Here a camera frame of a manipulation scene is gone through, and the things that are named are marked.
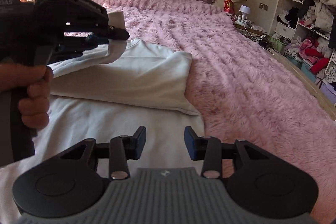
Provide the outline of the person's left hand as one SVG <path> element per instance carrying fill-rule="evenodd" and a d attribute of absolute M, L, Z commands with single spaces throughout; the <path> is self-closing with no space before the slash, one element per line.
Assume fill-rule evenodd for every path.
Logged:
<path fill-rule="evenodd" d="M 21 120 L 27 127 L 41 130 L 49 123 L 50 92 L 53 71 L 39 65 L 27 67 L 15 63 L 1 64 L 1 92 L 24 87 L 27 96 L 18 103 Z"/>

